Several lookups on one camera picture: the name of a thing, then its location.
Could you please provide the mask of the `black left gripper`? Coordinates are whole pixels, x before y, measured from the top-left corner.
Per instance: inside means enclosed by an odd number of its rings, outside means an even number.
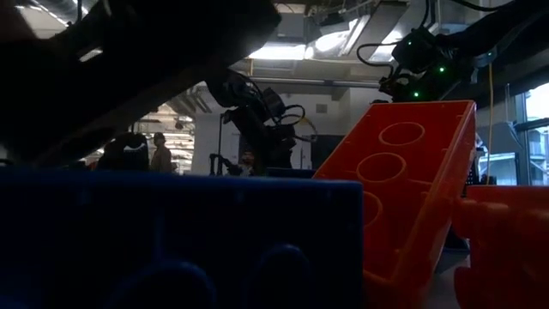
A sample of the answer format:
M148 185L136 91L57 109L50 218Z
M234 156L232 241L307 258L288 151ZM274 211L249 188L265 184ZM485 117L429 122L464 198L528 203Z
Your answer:
M272 89L266 96L236 94L231 103L234 109L226 111L254 155L256 170L291 168L295 129L291 124L277 124L287 109L281 97Z

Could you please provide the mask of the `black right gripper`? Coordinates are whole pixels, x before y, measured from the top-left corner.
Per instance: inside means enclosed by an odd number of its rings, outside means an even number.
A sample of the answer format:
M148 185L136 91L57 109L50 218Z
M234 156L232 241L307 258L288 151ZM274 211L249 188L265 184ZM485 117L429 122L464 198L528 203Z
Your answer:
M394 102L438 100L446 91L444 79L429 72L421 77L402 73L398 76L382 77L379 91L389 95Z

